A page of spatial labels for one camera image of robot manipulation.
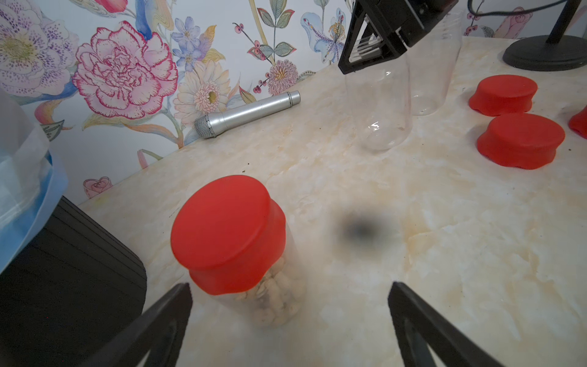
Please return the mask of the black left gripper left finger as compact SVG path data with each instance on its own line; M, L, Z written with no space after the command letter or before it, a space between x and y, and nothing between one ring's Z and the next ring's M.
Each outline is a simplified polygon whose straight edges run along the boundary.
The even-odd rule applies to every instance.
M175 366L193 299L188 283L175 285L82 366Z

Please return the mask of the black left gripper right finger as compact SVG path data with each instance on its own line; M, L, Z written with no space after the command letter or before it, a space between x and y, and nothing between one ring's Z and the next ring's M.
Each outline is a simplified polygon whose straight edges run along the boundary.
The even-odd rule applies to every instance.
M461 333L415 291L394 282L388 295L397 344L406 366L500 366L501 363Z

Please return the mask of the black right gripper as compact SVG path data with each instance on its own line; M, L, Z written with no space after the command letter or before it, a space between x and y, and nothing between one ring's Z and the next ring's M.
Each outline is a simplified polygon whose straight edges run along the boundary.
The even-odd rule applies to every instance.
M356 1L338 66L342 74L398 59L427 36L457 1Z

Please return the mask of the peanut jar red lid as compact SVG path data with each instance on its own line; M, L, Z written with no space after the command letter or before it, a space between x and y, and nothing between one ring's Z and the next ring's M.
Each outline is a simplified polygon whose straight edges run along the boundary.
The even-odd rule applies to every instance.
M428 116L445 103L463 45L463 18L463 10L449 12L408 51L413 115Z
M303 306L307 281L286 216L253 177L195 192L174 220L171 250L195 285L254 324L281 326Z
M405 58L345 76L347 105L360 142L370 151L388 151L412 129L411 83Z

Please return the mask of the black bin with white liner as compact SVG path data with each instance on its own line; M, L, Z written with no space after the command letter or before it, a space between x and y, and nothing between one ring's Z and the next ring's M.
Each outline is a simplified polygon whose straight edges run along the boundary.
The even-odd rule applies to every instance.
M1 364L161 363L140 333L140 259L65 195L39 125L1 94Z

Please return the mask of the silver microphone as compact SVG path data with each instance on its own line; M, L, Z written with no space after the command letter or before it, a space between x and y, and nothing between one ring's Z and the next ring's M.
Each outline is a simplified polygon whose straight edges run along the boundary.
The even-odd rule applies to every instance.
M228 130L280 113L300 103L301 95L298 91L285 92L222 113L201 116L194 121L194 129L202 139L211 139Z

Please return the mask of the black microphone stand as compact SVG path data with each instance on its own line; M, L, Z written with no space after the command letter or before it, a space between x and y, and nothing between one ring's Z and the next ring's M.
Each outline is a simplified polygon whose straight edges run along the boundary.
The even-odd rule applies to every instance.
M540 72L584 67L586 39L565 35L579 3L579 0L567 1L548 36L534 36L516 41L504 51L503 61L521 70Z

